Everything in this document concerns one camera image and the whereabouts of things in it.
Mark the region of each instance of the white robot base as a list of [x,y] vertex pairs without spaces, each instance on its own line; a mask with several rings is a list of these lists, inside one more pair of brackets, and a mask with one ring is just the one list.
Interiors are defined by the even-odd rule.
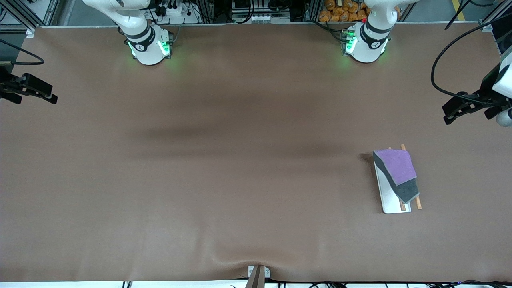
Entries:
[[382,44],[375,42],[375,44],[378,45],[377,49],[370,48],[369,44],[362,40],[361,29],[363,25],[364,23],[362,22],[356,23],[343,33],[342,38],[347,41],[342,43],[342,50],[344,55],[350,55],[359,62],[371,63],[384,53],[388,40],[386,39]]
[[170,58],[173,48],[173,35],[169,31],[158,25],[151,25],[151,27],[155,30],[155,38],[145,51],[137,50],[138,47],[133,47],[128,42],[134,59],[139,60],[144,65],[155,65],[164,58]]

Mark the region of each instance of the purple cloth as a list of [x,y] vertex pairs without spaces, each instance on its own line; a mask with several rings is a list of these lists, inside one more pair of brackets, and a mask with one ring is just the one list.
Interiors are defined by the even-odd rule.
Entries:
[[382,160],[395,185],[398,186],[416,178],[411,156],[406,150],[383,149],[373,152]]

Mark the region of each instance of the wooden stick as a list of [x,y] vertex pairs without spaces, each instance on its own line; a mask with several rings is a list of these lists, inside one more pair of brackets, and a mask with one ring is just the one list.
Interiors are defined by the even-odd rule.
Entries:
[[[404,144],[400,145],[400,147],[402,148],[402,150],[405,150],[406,149],[406,146]],[[419,200],[419,196],[417,196],[416,198],[414,198],[415,202],[416,202],[416,207],[418,207],[418,210],[421,210],[423,209],[423,207],[421,206],[421,201]]]
[[406,205],[400,199],[398,200],[398,202],[400,203],[400,210],[405,211],[406,210]]

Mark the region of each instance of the table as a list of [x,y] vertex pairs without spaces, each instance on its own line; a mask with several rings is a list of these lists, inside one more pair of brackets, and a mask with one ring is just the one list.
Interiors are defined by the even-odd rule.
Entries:
[[[39,28],[57,105],[0,103],[0,280],[512,280],[509,129],[446,126],[439,51],[475,24],[400,24],[360,64],[314,25],[184,27],[143,66],[115,29]],[[476,32],[438,84],[499,61]],[[382,213],[370,153],[405,144],[423,210]]]

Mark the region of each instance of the yellow tape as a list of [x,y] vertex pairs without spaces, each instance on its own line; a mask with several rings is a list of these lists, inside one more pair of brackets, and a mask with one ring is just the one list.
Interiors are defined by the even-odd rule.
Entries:
[[[453,8],[455,8],[455,12],[457,12],[457,10],[459,10],[459,5],[460,5],[459,1],[458,0],[452,0],[452,3],[453,3]],[[460,11],[459,15],[457,16],[457,19],[459,19],[459,21],[466,21],[462,11]]]

